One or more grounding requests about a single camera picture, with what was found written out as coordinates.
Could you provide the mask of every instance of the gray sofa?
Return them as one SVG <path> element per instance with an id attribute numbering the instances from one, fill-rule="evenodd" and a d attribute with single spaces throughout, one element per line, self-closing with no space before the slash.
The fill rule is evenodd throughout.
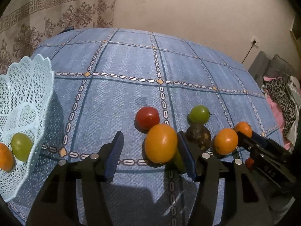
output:
<path id="1" fill-rule="evenodd" d="M 263 85 L 263 76 L 288 77 L 296 76 L 294 69 L 288 62 L 280 58 L 278 54 L 270 59 L 264 51 L 260 51 L 249 68 L 249 73 L 259 87 Z"/>

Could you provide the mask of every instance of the red object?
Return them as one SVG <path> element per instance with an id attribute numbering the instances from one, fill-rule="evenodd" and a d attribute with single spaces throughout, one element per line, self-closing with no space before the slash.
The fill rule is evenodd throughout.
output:
<path id="1" fill-rule="evenodd" d="M 249 170 L 252 169 L 253 164 L 254 164 L 254 160 L 251 157 L 246 159 L 245 165 Z"/>
<path id="2" fill-rule="evenodd" d="M 135 120 L 142 130 L 149 130 L 160 123 L 159 112 L 154 107 L 145 106 L 139 109 Z"/>

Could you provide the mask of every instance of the light blue plastic basket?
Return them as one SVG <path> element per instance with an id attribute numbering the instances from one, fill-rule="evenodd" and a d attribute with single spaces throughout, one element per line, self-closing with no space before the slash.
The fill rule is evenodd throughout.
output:
<path id="1" fill-rule="evenodd" d="M 27 162 L 14 157 L 11 171 L 0 169 L 0 193 L 5 202 L 17 195 L 39 158 L 53 82 L 50 59 L 40 54 L 33 60 L 23 57 L 9 66 L 6 75 L 0 75 L 0 142 L 8 146 L 15 133 L 25 133 L 33 141 Z"/>

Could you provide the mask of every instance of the blue tablecloth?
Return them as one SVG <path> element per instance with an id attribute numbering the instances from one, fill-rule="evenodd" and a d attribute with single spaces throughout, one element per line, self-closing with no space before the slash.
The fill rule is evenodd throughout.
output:
<path id="1" fill-rule="evenodd" d="M 17 198 L 9 203 L 25 224 L 41 186 L 58 160 L 79 161 L 124 133 L 124 148 L 114 180 L 103 185 L 114 225 L 185 225 L 198 184 L 187 175 L 149 167 L 141 153 L 145 134 L 134 127 L 136 112 L 153 106 L 161 122 L 186 130 L 187 114 L 205 105 L 212 137 L 247 121 L 252 129 L 283 145 L 276 121 L 250 74 L 229 56 L 163 34 L 128 29 L 80 29 L 40 44 L 55 71 L 55 93 L 40 159 Z M 242 160 L 248 152 L 239 149 Z M 223 180 L 214 224 L 220 222 Z M 85 223 L 80 181 L 78 210 Z"/>

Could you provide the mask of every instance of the green tomato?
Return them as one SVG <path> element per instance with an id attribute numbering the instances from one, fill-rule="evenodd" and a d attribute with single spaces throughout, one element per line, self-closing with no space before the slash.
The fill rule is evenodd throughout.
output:
<path id="1" fill-rule="evenodd" d="M 210 111 L 206 106 L 198 105 L 192 108 L 188 117 L 192 123 L 200 123 L 204 125 L 210 119 Z"/>
<path id="2" fill-rule="evenodd" d="M 11 138 L 11 148 L 19 161 L 27 161 L 33 142 L 23 133 L 16 133 Z"/>

